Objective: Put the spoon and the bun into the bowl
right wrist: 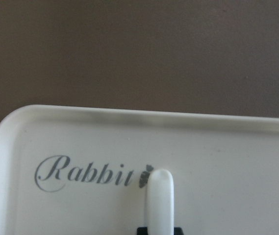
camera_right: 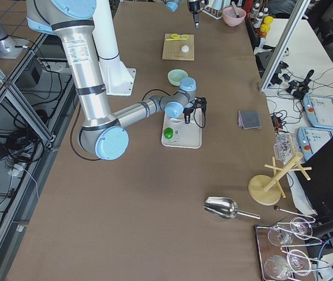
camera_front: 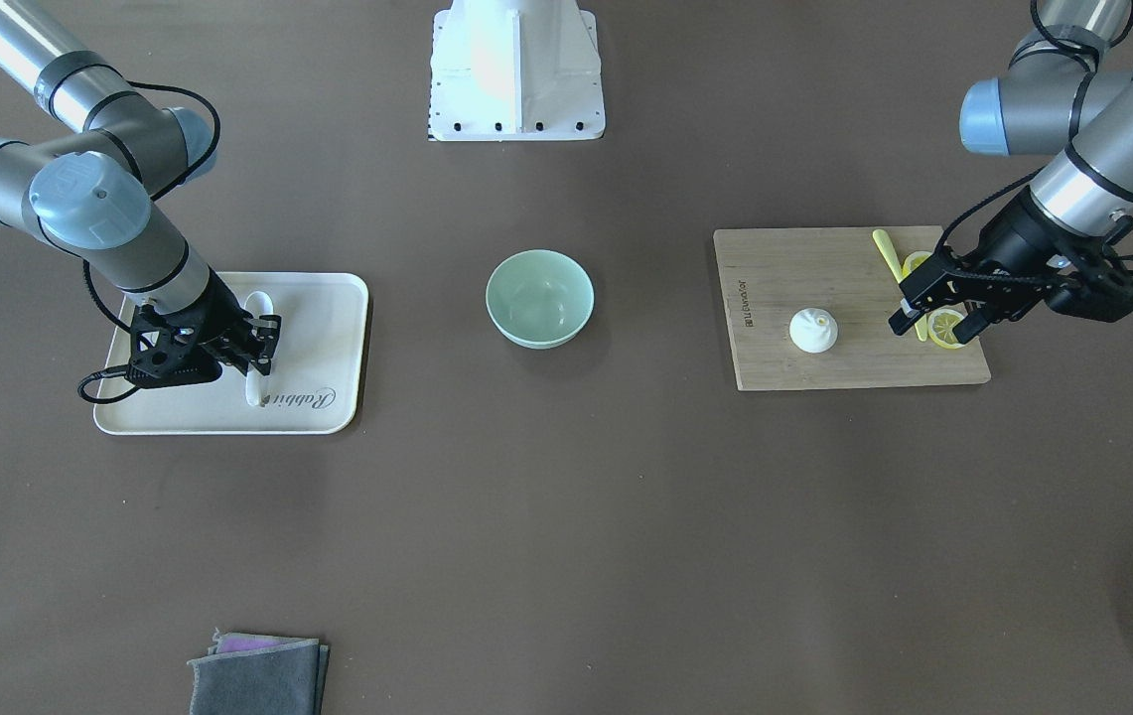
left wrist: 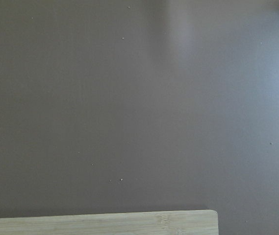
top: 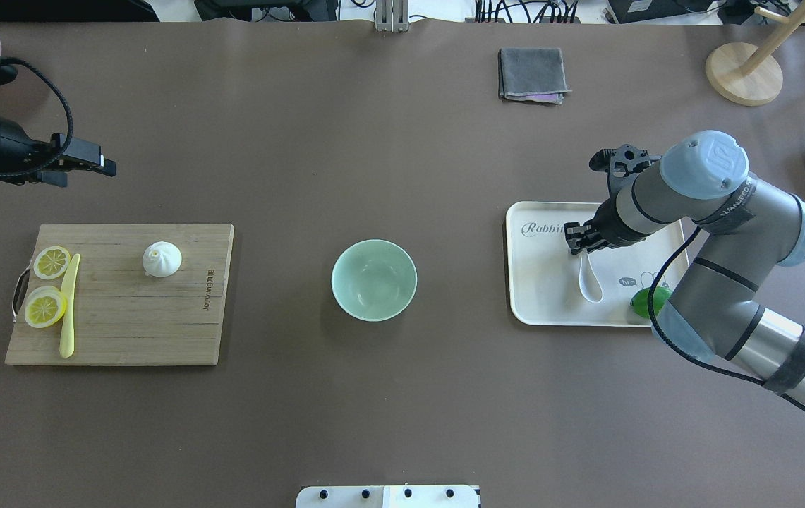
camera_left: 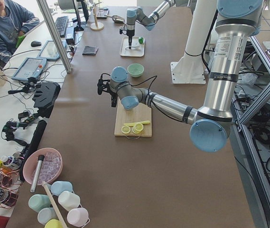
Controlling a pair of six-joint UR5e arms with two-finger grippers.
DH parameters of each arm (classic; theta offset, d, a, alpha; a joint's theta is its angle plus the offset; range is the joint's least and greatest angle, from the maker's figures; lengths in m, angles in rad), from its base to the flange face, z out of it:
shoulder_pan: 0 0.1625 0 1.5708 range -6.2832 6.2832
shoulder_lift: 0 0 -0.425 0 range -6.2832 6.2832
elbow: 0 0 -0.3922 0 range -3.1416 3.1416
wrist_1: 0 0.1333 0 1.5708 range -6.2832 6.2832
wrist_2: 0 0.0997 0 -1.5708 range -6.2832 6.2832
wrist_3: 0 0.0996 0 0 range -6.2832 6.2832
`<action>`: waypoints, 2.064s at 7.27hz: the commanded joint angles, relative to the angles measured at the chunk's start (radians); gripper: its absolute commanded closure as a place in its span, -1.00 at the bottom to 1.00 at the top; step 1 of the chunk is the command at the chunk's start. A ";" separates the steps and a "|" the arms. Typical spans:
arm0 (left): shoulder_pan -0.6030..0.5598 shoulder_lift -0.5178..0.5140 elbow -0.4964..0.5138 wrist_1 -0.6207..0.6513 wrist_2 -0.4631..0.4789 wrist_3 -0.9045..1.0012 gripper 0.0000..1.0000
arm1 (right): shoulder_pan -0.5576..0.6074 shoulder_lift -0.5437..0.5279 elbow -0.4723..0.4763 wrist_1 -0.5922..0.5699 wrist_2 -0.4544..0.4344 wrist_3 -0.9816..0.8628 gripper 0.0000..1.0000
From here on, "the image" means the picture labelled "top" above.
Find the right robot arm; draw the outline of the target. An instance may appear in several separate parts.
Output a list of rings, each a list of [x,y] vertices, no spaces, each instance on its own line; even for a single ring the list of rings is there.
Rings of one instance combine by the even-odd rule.
[[[805,202],[761,180],[732,136],[704,130],[664,155],[602,149],[609,196],[585,223],[564,225],[572,254],[614,250],[690,219],[706,239],[661,308],[654,335],[710,372],[750,382],[805,412],[805,325],[756,295],[774,267],[805,261]]]

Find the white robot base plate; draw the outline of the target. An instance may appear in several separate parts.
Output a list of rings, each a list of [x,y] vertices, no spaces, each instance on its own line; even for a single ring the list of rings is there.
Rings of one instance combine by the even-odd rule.
[[[422,485],[333,485],[302,488],[296,507],[480,507],[478,486],[463,483]]]

